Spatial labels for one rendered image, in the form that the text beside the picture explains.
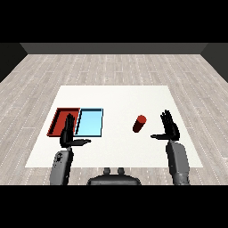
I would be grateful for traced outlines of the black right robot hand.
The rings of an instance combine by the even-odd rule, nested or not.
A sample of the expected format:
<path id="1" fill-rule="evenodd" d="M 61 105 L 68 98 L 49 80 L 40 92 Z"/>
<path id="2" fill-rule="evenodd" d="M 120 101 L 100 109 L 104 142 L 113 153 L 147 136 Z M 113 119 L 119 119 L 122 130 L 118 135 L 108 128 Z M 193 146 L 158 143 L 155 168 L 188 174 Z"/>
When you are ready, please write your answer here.
<path id="1" fill-rule="evenodd" d="M 161 115 L 163 127 L 165 129 L 164 134 L 153 134 L 151 138 L 157 140 L 172 140 L 174 142 L 180 139 L 180 132 L 177 124 L 174 122 L 169 110 L 165 110 Z"/>

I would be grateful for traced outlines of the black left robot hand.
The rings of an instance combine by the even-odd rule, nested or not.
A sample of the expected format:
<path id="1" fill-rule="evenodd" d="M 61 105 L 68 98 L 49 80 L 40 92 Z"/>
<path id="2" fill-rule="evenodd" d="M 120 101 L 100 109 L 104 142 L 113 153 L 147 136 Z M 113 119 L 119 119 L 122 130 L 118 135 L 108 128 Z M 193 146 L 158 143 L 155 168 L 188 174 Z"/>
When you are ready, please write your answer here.
<path id="1" fill-rule="evenodd" d="M 69 113 L 66 117 L 65 126 L 61 130 L 60 145 L 62 148 L 68 148 L 71 146 L 83 146 L 86 143 L 90 143 L 89 139 L 73 139 L 73 128 L 74 128 L 75 118 Z"/>

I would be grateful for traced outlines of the dark grey robot body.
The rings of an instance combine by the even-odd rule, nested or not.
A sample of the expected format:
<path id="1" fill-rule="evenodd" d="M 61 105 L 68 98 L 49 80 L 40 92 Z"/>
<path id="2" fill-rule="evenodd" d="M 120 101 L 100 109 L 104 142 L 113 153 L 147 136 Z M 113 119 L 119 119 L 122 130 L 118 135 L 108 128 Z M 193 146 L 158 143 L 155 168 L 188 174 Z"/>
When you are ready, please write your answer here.
<path id="1" fill-rule="evenodd" d="M 123 167 L 118 168 L 118 173 L 112 175 L 110 168 L 105 167 L 102 175 L 90 178 L 87 185 L 141 185 L 138 178 L 125 174 Z"/>

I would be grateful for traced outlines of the red shallow open box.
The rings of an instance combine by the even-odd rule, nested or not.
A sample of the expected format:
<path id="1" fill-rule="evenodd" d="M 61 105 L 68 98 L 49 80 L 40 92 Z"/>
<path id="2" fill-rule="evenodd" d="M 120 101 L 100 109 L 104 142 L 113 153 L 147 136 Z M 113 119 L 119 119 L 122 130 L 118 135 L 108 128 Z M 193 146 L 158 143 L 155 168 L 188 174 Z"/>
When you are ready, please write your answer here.
<path id="1" fill-rule="evenodd" d="M 58 108 L 53 116 L 53 120 L 47 132 L 47 136 L 60 137 L 61 131 L 65 127 L 67 116 L 71 114 L 75 119 L 74 124 L 76 124 L 79 111 L 80 108 Z"/>

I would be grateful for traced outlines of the light blue shallow open box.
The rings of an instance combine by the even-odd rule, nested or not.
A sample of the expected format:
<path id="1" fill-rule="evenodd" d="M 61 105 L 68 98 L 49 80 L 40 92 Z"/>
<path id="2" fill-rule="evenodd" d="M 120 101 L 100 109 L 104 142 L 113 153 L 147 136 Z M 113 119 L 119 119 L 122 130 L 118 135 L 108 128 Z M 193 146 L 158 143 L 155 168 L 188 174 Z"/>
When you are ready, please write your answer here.
<path id="1" fill-rule="evenodd" d="M 102 136 L 102 108 L 83 108 L 77 119 L 75 137 Z"/>

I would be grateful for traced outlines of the small red can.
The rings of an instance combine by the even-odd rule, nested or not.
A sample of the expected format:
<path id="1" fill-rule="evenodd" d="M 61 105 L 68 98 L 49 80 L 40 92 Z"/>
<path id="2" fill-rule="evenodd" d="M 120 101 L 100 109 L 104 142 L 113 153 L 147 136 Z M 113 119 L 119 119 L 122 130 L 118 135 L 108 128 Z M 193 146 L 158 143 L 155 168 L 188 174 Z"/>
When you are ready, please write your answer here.
<path id="1" fill-rule="evenodd" d="M 141 129 L 143 128 L 144 124 L 146 123 L 147 119 L 144 115 L 140 115 L 137 117 L 136 121 L 133 125 L 133 131 L 135 133 L 139 133 Z"/>

